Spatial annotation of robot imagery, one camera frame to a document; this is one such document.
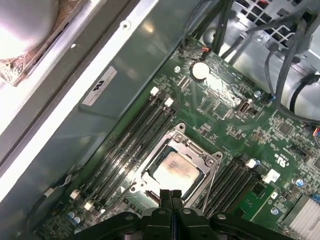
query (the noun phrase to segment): mounting screw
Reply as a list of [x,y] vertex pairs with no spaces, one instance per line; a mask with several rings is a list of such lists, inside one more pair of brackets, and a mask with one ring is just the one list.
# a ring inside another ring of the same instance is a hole
[[129,221],[129,220],[133,220],[133,219],[134,219],[133,216],[126,216],[126,217],[125,217],[125,220],[128,220],[128,221]]
[[207,159],[207,160],[205,161],[205,163],[206,163],[209,167],[211,167],[211,166],[214,164],[214,161],[212,161],[211,159]]
[[261,42],[263,39],[264,39],[264,36],[262,36],[262,35],[260,35],[260,36],[258,36],[258,37],[256,38],[256,40],[257,40],[258,42]]
[[174,137],[174,140],[178,143],[180,143],[182,141],[183,137],[181,134],[176,134]]
[[226,220],[226,219],[227,219],[227,217],[226,217],[225,215],[222,215],[222,214],[218,214],[218,215],[216,216],[216,218],[217,218],[217,219],[220,219],[220,220]]
[[272,215],[278,215],[279,214],[279,210],[278,210],[278,208],[272,208],[271,209],[271,213],[272,213]]
[[120,22],[120,28],[122,28],[122,30],[129,30],[131,28],[130,21],[123,20],[122,22]]
[[190,209],[183,209],[182,211],[184,214],[190,214],[191,213],[191,210]]
[[174,67],[174,72],[175,73],[180,73],[180,71],[181,71],[181,67],[179,67],[179,66],[175,66]]

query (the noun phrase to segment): integrated circuit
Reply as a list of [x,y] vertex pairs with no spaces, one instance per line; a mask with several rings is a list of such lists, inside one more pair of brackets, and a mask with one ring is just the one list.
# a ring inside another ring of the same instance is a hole
[[290,131],[292,130],[292,127],[284,122],[280,127],[279,127],[279,132],[281,132],[284,136],[287,136]]

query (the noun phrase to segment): black dimm slot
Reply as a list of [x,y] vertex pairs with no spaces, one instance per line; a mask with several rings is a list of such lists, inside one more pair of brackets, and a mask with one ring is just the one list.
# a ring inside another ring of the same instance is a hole
[[216,199],[217,195],[221,193],[221,191],[223,191],[223,189],[226,188],[226,186],[228,186],[230,182],[233,181],[236,176],[235,174],[237,174],[238,171],[238,166],[233,165],[232,168],[228,171],[227,175],[225,175],[223,178],[219,178],[218,181],[214,183],[214,185],[212,186],[213,188],[210,191],[208,206],[212,201]]
[[[161,124],[161,126],[157,129],[156,133],[153,134],[151,136],[151,138],[154,138],[155,136],[158,136],[162,131],[163,128],[166,126],[166,124],[170,121],[170,119],[172,118],[171,114],[174,114],[175,112],[171,112],[169,117],[166,118],[166,120]],[[129,174],[129,172],[132,171],[132,169],[134,168],[135,164],[140,160],[140,158],[145,154],[145,151],[148,148],[148,144],[145,144],[142,148],[142,151],[140,151],[140,153],[138,154],[138,156],[136,156],[134,158],[134,160],[132,160],[132,162],[128,165],[128,167],[125,169],[125,171],[121,174],[121,176],[119,177],[119,179],[113,184],[113,187],[108,190],[108,192],[104,193],[102,195],[103,199],[102,202],[105,202],[107,198],[109,198],[120,186],[120,184],[122,183],[122,181],[127,177],[127,175]]]
[[252,178],[252,176],[248,172],[244,172],[241,178],[235,182],[232,186],[231,192],[227,195],[226,198],[222,198],[220,202],[218,202],[214,211],[222,212],[226,210],[227,205],[231,204],[235,200],[235,196],[239,195],[239,193],[245,188],[246,183]]
[[227,208],[228,213],[234,210],[234,208],[240,203],[240,201],[243,199],[243,197],[253,188],[253,186],[258,182],[258,178],[255,176],[251,176],[248,183],[245,186],[245,189],[242,192],[238,193],[238,196],[236,196],[236,199],[233,201],[232,204],[230,204]]
[[130,146],[130,144],[132,143],[133,139],[137,137],[137,135],[140,133],[139,129],[143,128],[144,123],[146,121],[146,118],[144,118],[144,116],[148,118],[150,118],[150,116],[153,116],[154,112],[156,112],[159,109],[159,106],[161,104],[162,101],[158,101],[159,99],[156,100],[157,104],[154,104],[153,106],[149,107],[147,109],[147,113],[144,112],[143,115],[141,115],[138,119],[138,121],[136,121],[133,125],[133,127],[130,129],[129,132],[133,132],[134,134],[130,135],[123,143],[120,149],[117,149],[118,146],[116,146],[115,144],[113,145],[114,148],[111,151],[108,151],[107,156],[104,157],[105,160],[108,160],[108,162],[103,166],[101,173],[98,174],[95,179],[91,182],[90,185],[88,185],[87,188],[85,189],[89,189],[91,186],[91,190],[94,190],[101,182],[103,182],[103,180],[107,177],[106,175],[109,173],[109,171],[111,170],[111,168],[114,166],[114,164],[118,161],[119,156],[122,155],[123,151],[125,151],[126,149],[128,149],[128,147]]
[[242,169],[237,169],[235,173],[227,179],[225,184],[223,185],[223,188],[217,192],[217,194],[214,196],[213,199],[211,199],[208,206],[205,208],[204,215],[206,216],[207,213],[211,210],[217,207],[219,201],[221,199],[224,199],[229,193],[232,188],[230,186],[233,185],[242,175]]
[[[156,123],[159,120],[159,117],[161,117],[161,115],[163,114],[163,108],[159,107],[157,109],[157,112],[155,114],[152,115],[152,121],[149,122],[149,125],[147,128],[145,128],[145,125],[143,126],[142,129],[142,134],[141,136],[135,141],[135,144],[133,146],[131,146],[131,149],[129,150],[129,152],[127,152],[125,155],[130,156],[131,154],[133,154],[139,147],[140,147],[140,141],[143,139],[143,137],[147,134],[149,134],[149,130],[153,127],[153,124]],[[123,155],[123,152],[119,152],[116,156],[115,156],[115,161],[118,161],[118,159]],[[104,182],[103,185],[101,187],[99,187],[97,189],[97,195],[99,195],[101,193],[101,191],[110,184],[110,182],[114,179],[114,177],[119,173],[119,171],[124,167],[124,165],[128,162],[128,159],[126,157],[124,157],[120,163],[115,167],[115,169],[112,171],[111,176],[106,176],[105,179],[103,179],[102,181]]]
[[235,194],[233,195],[233,201],[231,202],[227,202],[228,200],[226,200],[225,202],[225,206],[224,207],[219,207],[219,208],[212,208],[210,209],[210,211],[208,211],[205,214],[206,218],[210,218],[213,214],[217,213],[217,212],[228,212],[230,210],[230,205],[234,206],[235,202],[237,202],[237,200],[239,199],[239,196],[244,195],[245,193],[247,193],[247,191],[243,191],[243,189],[249,189],[249,187],[252,185],[253,182],[256,181],[256,178],[254,178],[252,175],[249,176],[249,178],[247,179],[246,182],[246,186],[244,186],[243,188],[241,188],[241,191],[236,191]]
[[105,155],[101,158],[101,160],[98,162],[98,164],[93,168],[90,175],[88,176],[88,180],[90,180],[95,174],[97,173],[97,170],[104,164],[104,161],[106,160],[107,155],[114,150],[114,147],[119,144],[119,142],[124,138],[126,134],[128,134],[131,131],[131,128],[136,124],[136,122],[139,120],[139,118],[144,114],[144,112],[148,109],[150,104],[152,103],[153,99],[149,98],[143,106],[140,108],[140,110],[134,115],[134,117],[131,119],[128,126],[125,128],[125,130],[116,138],[114,144],[110,146],[108,151],[105,153]]
[[[212,188],[211,188],[211,190],[210,190],[209,199],[211,199],[211,198],[213,197],[213,194],[214,194],[214,192],[216,191],[216,188],[221,185],[221,182],[225,179],[225,177],[226,177],[227,175],[230,175],[230,172],[234,169],[234,166],[235,166],[235,162],[234,162],[234,161],[230,162],[230,163],[226,166],[225,170],[224,170],[220,175],[218,175],[218,176],[216,177],[216,179],[215,179],[214,182],[213,182]],[[198,209],[202,209],[203,205],[204,205],[204,198],[202,198],[202,199],[200,200],[200,202],[199,202],[198,205],[197,205],[197,208],[198,208]]]

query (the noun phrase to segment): screw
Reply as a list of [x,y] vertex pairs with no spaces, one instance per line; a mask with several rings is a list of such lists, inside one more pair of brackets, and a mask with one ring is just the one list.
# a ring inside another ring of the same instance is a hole
[[217,219],[220,219],[220,220],[226,220],[226,219],[227,219],[227,217],[226,217],[225,215],[222,215],[222,214],[218,214],[218,215],[216,216],[216,218],[217,218]]
[[279,210],[278,210],[278,208],[272,208],[271,209],[271,213],[272,213],[272,215],[278,215],[279,214]]
[[182,211],[184,214],[190,214],[191,213],[191,210],[190,209],[183,209]]
[[263,39],[264,39],[264,36],[260,35],[260,36],[257,37],[256,40],[257,40],[258,42],[261,42]]
[[175,66],[174,67],[174,72],[175,73],[180,73],[180,71],[181,71],[181,67],[179,67],[179,66]]
[[126,216],[126,217],[125,217],[125,220],[128,220],[128,221],[129,221],[129,220],[133,220],[133,219],[134,219],[133,216]]
[[254,96],[256,99],[259,99],[259,98],[261,98],[262,93],[261,93],[260,91],[255,91],[255,92],[253,93],[253,96]]
[[214,161],[212,161],[211,159],[210,160],[207,160],[206,161],[206,164],[211,167],[213,164],[214,164]]
[[181,142],[183,137],[180,134],[175,135],[174,140],[177,141],[178,143]]

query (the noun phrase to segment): ram slot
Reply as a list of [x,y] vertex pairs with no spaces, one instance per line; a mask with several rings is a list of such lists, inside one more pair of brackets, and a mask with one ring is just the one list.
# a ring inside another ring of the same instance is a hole
[[[231,162],[226,167],[226,169],[216,178],[216,180],[213,182],[212,188],[209,193],[208,203],[210,203],[210,201],[213,199],[216,193],[218,193],[219,191],[221,191],[222,188],[225,187],[225,185],[228,183],[228,179],[233,176],[237,168],[238,168],[238,165],[235,164],[235,162]],[[203,204],[204,204],[204,199],[200,201],[197,208],[202,209]]]
[[235,183],[240,177],[242,173],[241,170],[237,169],[232,176],[230,176],[225,184],[223,184],[223,187],[219,189],[219,191],[216,193],[216,195],[210,199],[210,202],[208,203],[207,207],[205,208],[204,215],[206,216],[208,211],[211,209],[215,209],[218,207],[219,201],[224,199],[232,189],[233,183]]
[[117,163],[119,156],[121,156],[122,153],[130,147],[130,144],[132,144],[134,139],[140,133],[140,129],[144,127],[145,122],[150,118],[150,116],[153,116],[158,111],[161,103],[162,101],[160,99],[156,99],[155,104],[147,107],[141,115],[138,116],[137,121],[134,122],[129,131],[127,131],[126,134],[122,134],[121,138],[112,145],[112,149],[110,149],[103,158],[104,164],[102,164],[99,170],[95,172],[94,179],[86,186],[86,191],[93,193],[94,189],[103,182],[111,168]]
[[107,150],[105,155],[101,158],[101,160],[97,163],[97,165],[93,168],[90,175],[88,176],[88,180],[90,181],[94,176],[97,175],[98,172],[101,171],[101,167],[105,164],[106,159],[108,158],[108,155],[115,150],[115,148],[120,144],[122,139],[125,138],[126,135],[128,135],[130,132],[132,132],[132,129],[137,124],[137,122],[140,120],[141,116],[145,115],[146,111],[150,109],[150,105],[154,101],[153,97],[148,98],[147,101],[144,102],[143,106],[140,108],[140,110],[135,114],[135,116],[132,118],[128,126],[125,128],[125,130],[116,138],[115,142],[112,146]]
[[116,176],[119,174],[120,170],[127,164],[131,162],[131,159],[136,159],[138,156],[140,156],[139,153],[143,152],[143,149],[148,146],[148,136],[153,134],[150,134],[152,128],[155,127],[158,121],[160,121],[164,115],[164,109],[163,107],[159,108],[159,112],[149,121],[146,126],[146,128],[143,128],[143,133],[140,136],[140,138],[135,142],[135,147],[131,149],[130,152],[127,152],[125,154],[125,157],[123,158],[122,162],[112,171],[112,174],[108,176],[108,178],[105,180],[104,184],[102,187],[99,189],[97,192],[97,195],[101,197],[103,195],[103,192],[105,191],[106,188],[110,187],[110,184]]
[[152,139],[156,138],[156,136],[158,136],[159,134],[161,134],[164,129],[165,126],[168,125],[168,123],[170,123],[170,120],[172,119],[173,115],[174,115],[174,111],[170,111],[170,113],[168,114],[168,116],[165,118],[165,120],[161,123],[161,125],[159,127],[156,127],[156,132],[153,134],[149,134],[148,138],[145,139],[144,144],[142,144],[142,148],[141,151],[139,152],[139,154],[134,157],[131,162],[129,163],[129,165],[127,166],[127,168],[125,169],[125,171],[119,176],[119,178],[116,180],[116,182],[110,187],[110,189],[107,189],[102,195],[101,195],[101,201],[100,204],[104,204],[109,197],[111,197],[116,190],[120,187],[121,183],[125,180],[125,178],[127,177],[127,175],[133,170],[133,168],[136,165],[139,165],[142,157],[146,154],[146,151],[148,150],[149,147],[149,142],[152,141]]
[[144,139],[145,135],[149,134],[149,130],[153,127],[153,124],[155,124],[163,112],[163,107],[160,106],[157,108],[156,112],[152,114],[151,119],[147,122],[144,122],[143,125],[141,125],[141,129],[137,130],[133,134],[132,142],[127,142],[122,148],[121,151],[114,156],[112,164],[110,166],[110,169],[105,170],[105,177],[100,178],[99,181],[97,181],[94,192],[96,192],[96,195],[99,195],[101,193],[101,190],[103,190],[106,186],[110,184],[110,181],[113,181],[114,178],[117,176],[119,171],[126,165],[128,162],[128,157],[130,157],[134,152],[136,152],[140,146],[141,146],[141,140]]
[[236,206],[239,203],[239,201],[242,200],[242,198],[248,193],[249,190],[252,189],[252,187],[256,184],[257,181],[258,179],[251,175],[244,183],[244,185],[239,188],[239,191],[233,194],[233,196],[230,198],[230,202],[224,203],[224,206],[220,208],[221,210],[219,210],[219,212],[230,213],[234,209],[234,206]]
[[234,185],[230,186],[227,190],[228,194],[220,198],[220,200],[210,209],[206,216],[211,216],[215,212],[227,212],[228,206],[234,203],[237,197],[241,194],[242,191],[248,187],[248,183],[251,182],[253,179],[251,174],[244,172],[241,178],[235,182]]

